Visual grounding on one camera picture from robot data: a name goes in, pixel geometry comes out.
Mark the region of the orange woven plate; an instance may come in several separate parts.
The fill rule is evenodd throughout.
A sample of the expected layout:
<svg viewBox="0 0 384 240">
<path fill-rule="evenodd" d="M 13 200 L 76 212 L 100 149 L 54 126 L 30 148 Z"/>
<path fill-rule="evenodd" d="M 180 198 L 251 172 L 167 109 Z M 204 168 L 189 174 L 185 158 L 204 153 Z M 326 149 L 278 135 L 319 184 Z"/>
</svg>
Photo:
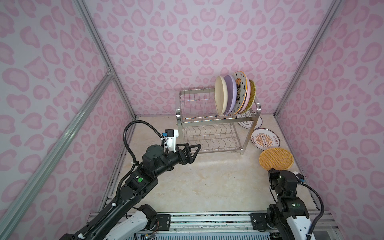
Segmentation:
<svg viewBox="0 0 384 240">
<path fill-rule="evenodd" d="M 260 154 L 259 164 L 267 171 L 271 169 L 288 170 L 294 164 L 294 157 L 286 149 L 270 148 Z"/>
</svg>

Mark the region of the cream plain plate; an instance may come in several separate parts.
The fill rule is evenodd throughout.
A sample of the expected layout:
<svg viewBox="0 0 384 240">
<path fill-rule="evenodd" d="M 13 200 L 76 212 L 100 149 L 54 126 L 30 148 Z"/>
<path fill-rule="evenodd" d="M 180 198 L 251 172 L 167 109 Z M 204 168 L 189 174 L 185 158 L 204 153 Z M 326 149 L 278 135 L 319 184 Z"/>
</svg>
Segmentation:
<svg viewBox="0 0 384 240">
<path fill-rule="evenodd" d="M 228 88 L 225 79 L 218 76 L 215 82 L 215 105 L 218 115 L 223 115 L 228 104 Z"/>
</svg>

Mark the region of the purple shell-shaped plate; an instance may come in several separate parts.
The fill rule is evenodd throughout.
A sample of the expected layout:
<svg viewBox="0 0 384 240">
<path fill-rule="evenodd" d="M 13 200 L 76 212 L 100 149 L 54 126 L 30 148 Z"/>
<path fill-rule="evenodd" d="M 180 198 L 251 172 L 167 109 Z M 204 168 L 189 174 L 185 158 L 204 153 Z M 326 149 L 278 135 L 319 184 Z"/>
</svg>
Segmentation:
<svg viewBox="0 0 384 240">
<path fill-rule="evenodd" d="M 235 107 L 236 97 L 237 97 L 237 85 L 236 81 L 231 75 L 226 75 L 224 80 L 227 84 L 228 90 L 228 102 L 225 110 L 225 115 L 229 114 Z"/>
</svg>

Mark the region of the pink bear plate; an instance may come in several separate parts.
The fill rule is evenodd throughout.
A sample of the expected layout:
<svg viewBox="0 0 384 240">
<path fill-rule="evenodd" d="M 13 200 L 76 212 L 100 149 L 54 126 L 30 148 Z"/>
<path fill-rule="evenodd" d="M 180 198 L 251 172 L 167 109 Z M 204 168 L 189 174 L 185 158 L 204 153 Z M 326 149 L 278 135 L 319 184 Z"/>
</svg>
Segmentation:
<svg viewBox="0 0 384 240">
<path fill-rule="evenodd" d="M 247 79 L 247 94 L 246 94 L 246 97 L 245 97 L 245 101 L 244 101 L 244 104 L 241 108 L 241 111 L 240 111 L 240 114 L 242 114 L 244 112 L 244 110 L 246 109 L 248 103 L 249 103 L 249 100 L 250 100 L 250 96 L 251 96 L 251 83 L 250 83 L 250 80 Z"/>
</svg>

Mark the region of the yellow woven plate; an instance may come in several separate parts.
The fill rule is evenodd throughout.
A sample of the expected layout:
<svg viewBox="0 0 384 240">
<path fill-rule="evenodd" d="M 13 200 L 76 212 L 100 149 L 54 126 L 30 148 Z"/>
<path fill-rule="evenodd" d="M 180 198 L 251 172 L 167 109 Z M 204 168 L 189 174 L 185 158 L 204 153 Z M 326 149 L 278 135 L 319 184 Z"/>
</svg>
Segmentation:
<svg viewBox="0 0 384 240">
<path fill-rule="evenodd" d="M 251 91 L 250 91 L 251 95 L 250 95 L 247 107 L 245 108 L 245 112 L 247 112 L 251 109 L 251 107 L 255 101 L 255 98 L 256 98 L 256 85 L 255 85 L 253 80 L 250 80 L 250 87 L 251 87 Z"/>
</svg>

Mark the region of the white star cartoon plate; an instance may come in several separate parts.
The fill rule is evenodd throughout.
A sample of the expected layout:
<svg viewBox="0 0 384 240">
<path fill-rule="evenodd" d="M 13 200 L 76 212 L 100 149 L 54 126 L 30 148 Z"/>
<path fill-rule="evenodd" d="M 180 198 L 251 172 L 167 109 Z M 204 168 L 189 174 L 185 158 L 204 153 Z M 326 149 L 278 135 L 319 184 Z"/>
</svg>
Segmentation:
<svg viewBox="0 0 384 240">
<path fill-rule="evenodd" d="M 236 101 L 232 113 L 238 114 L 242 109 L 247 96 L 248 78 L 242 71 L 233 73 L 232 77 L 234 78 L 237 87 Z"/>
</svg>

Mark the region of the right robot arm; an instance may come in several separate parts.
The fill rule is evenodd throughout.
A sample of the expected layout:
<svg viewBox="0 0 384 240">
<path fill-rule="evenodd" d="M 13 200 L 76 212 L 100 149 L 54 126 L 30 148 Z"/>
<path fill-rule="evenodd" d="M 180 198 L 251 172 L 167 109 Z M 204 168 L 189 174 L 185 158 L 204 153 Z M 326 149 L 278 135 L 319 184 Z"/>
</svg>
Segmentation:
<svg viewBox="0 0 384 240">
<path fill-rule="evenodd" d="M 267 208 L 267 225 L 277 229 L 283 240 L 314 240 L 307 207 L 297 196 L 297 175 L 287 170 L 275 169 L 270 169 L 268 174 L 277 202 Z"/>
</svg>

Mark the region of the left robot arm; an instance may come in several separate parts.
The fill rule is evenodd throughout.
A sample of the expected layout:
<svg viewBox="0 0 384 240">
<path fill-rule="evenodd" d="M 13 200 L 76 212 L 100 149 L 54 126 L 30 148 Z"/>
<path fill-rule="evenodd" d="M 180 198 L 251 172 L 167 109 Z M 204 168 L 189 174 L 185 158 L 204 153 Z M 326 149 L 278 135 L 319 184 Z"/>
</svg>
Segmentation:
<svg viewBox="0 0 384 240">
<path fill-rule="evenodd" d="M 201 145 L 176 145 L 175 152 L 166 153 L 164 147 L 152 145 L 142 157 L 142 162 L 128 176 L 113 200 L 98 215 L 74 234 L 64 234 L 62 240 L 102 240 L 119 220 L 158 184 L 158 176 L 171 171 L 174 166 L 192 164 Z"/>
</svg>

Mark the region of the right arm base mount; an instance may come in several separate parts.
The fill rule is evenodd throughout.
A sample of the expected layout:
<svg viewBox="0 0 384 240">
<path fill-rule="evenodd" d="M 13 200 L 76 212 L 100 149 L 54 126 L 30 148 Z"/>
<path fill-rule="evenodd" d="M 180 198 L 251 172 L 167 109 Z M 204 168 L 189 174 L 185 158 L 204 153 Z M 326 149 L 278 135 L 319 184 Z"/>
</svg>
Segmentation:
<svg viewBox="0 0 384 240">
<path fill-rule="evenodd" d="M 262 233 L 267 230 L 276 230 L 278 232 L 285 232 L 287 230 L 287 226 L 277 214 L 253 213 L 250 214 L 250 218 L 253 230 Z"/>
</svg>

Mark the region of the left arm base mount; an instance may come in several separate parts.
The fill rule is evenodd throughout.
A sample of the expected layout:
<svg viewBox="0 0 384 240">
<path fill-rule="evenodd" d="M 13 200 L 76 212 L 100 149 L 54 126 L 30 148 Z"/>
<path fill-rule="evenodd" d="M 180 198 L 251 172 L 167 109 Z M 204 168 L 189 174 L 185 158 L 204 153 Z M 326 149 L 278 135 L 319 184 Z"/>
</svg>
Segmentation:
<svg viewBox="0 0 384 240">
<path fill-rule="evenodd" d="M 171 215 L 158 214 L 150 205 L 141 205 L 139 212 L 145 215 L 146 225 L 143 231 L 169 231 L 171 225 Z"/>
</svg>

